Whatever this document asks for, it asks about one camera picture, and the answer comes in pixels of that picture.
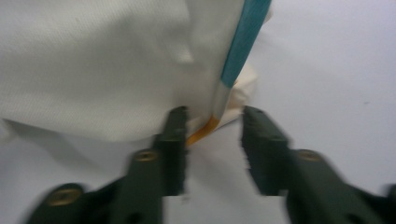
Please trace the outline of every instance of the blue stripe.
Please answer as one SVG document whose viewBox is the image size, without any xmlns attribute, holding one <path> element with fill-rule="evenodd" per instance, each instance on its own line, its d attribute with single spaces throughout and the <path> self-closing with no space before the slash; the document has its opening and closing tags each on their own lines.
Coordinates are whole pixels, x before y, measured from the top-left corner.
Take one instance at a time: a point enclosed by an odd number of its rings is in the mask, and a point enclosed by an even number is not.
<svg viewBox="0 0 396 224">
<path fill-rule="evenodd" d="M 271 0 L 245 0 L 241 19 L 236 27 L 233 43 L 221 74 L 221 81 L 227 87 L 231 88 L 239 76 L 254 40 L 262 28 L 270 4 Z"/>
</svg>

